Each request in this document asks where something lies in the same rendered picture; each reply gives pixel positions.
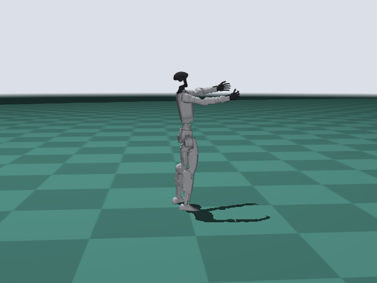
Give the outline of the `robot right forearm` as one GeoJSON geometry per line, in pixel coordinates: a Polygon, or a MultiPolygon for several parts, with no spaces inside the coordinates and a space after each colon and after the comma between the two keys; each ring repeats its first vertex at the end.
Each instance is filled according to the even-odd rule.
{"type": "Polygon", "coordinates": [[[205,99],[204,99],[204,102],[206,103],[206,104],[213,104],[213,105],[215,105],[215,104],[217,104],[217,103],[223,103],[223,102],[225,102],[225,101],[230,101],[230,96],[227,96],[227,97],[225,97],[225,96],[220,96],[220,97],[206,97],[205,99]]]}

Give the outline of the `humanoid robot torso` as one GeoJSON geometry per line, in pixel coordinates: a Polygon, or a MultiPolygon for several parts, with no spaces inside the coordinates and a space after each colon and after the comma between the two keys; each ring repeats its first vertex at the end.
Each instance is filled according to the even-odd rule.
{"type": "Polygon", "coordinates": [[[190,94],[188,91],[183,90],[182,93],[176,92],[176,102],[178,107],[178,112],[180,115],[180,120],[182,123],[182,129],[179,131],[179,139],[183,142],[185,135],[193,136],[193,132],[191,130],[191,121],[194,121],[194,113],[193,113],[193,103],[184,103],[181,101],[181,96],[183,94],[190,94]]]}

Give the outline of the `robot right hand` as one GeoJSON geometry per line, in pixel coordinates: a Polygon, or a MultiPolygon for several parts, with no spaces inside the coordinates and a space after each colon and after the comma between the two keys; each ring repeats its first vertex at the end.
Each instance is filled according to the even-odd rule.
{"type": "Polygon", "coordinates": [[[234,89],[233,93],[228,94],[228,95],[226,95],[225,97],[230,96],[230,101],[231,101],[231,100],[239,100],[238,97],[240,97],[240,96],[239,96],[240,93],[239,93],[239,91],[237,91],[237,92],[235,93],[235,91],[236,91],[236,89],[234,89]]]}

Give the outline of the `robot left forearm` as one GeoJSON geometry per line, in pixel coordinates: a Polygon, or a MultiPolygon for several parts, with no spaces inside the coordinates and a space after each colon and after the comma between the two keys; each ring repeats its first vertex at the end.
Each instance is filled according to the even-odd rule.
{"type": "Polygon", "coordinates": [[[208,93],[213,93],[213,92],[217,91],[217,87],[215,87],[215,88],[209,87],[209,88],[201,88],[201,89],[203,90],[202,95],[208,94],[208,93]]]}

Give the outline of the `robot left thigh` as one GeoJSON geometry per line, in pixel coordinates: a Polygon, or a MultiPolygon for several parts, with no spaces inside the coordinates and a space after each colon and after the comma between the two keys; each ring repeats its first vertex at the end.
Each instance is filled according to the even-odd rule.
{"type": "Polygon", "coordinates": [[[184,147],[184,142],[182,142],[179,139],[179,134],[177,136],[178,142],[182,143],[180,147],[180,159],[181,163],[176,166],[176,171],[177,173],[183,173],[183,171],[187,168],[188,165],[188,159],[187,159],[187,150],[190,149],[191,147],[184,147]]]}

